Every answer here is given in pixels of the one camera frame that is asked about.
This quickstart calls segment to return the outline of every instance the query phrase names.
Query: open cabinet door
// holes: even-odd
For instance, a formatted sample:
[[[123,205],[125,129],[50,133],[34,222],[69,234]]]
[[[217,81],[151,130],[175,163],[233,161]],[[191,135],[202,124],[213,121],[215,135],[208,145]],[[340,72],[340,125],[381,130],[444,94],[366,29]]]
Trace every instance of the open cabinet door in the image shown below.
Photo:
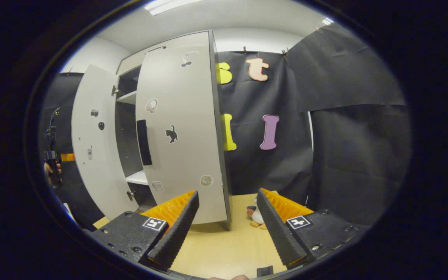
[[[157,204],[198,190],[193,224],[224,221],[208,33],[192,46],[146,53],[138,80],[136,122],[143,170]]]
[[[117,75],[90,65],[72,108],[72,145],[80,177],[89,195],[110,220],[138,207],[124,176],[115,135],[113,86]]]

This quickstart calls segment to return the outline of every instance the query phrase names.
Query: hand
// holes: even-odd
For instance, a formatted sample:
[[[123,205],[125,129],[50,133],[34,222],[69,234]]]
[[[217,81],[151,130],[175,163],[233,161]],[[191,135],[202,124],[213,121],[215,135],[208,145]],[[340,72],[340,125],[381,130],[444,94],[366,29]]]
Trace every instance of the hand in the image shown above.
[[[60,163],[57,163],[56,167],[58,168],[58,174],[62,173],[61,167],[62,165]],[[46,177],[48,177],[48,182],[51,184],[51,177],[49,176],[50,173],[53,173],[53,170],[51,169],[51,166],[49,166],[48,163],[44,163],[44,173],[46,173]]]
[[[212,278],[209,278],[208,280],[224,280],[224,279],[212,277]],[[235,276],[231,280],[250,280],[250,279],[248,277],[246,277],[245,275],[238,275],[238,276]]]

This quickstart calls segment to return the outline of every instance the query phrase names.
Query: cabinet handle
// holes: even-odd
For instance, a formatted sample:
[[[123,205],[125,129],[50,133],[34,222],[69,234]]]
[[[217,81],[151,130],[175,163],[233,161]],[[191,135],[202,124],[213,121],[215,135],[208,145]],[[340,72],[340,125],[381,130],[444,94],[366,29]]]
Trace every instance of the cabinet handle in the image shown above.
[[[143,165],[151,165],[150,147],[148,145],[148,131],[146,127],[146,119],[140,119],[136,122],[137,126],[137,143]]]

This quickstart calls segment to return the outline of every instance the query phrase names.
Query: ceiling light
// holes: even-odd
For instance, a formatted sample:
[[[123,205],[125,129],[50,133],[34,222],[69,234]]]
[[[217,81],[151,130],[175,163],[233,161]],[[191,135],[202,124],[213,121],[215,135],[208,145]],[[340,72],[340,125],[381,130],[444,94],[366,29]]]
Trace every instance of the ceiling light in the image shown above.
[[[334,23],[334,21],[332,21],[332,20],[329,19],[329,18],[325,18],[325,19],[322,21],[322,23],[324,23],[325,25],[330,25],[331,23]]]
[[[149,2],[144,8],[147,9],[150,14],[157,15],[161,12],[168,11],[170,9],[181,7],[194,2],[200,2],[203,0],[155,0]]]

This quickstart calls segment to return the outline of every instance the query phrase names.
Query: cabinet shelf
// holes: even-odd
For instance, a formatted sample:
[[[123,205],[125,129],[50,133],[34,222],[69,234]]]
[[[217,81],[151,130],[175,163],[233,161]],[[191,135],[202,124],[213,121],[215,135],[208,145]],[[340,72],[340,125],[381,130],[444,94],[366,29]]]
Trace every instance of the cabinet shelf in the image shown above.
[[[136,92],[137,91],[133,91],[124,96],[121,96],[121,97],[117,98],[117,101],[136,105]]]
[[[146,179],[146,175],[143,170],[126,177],[126,180],[129,183],[148,185],[148,180]]]

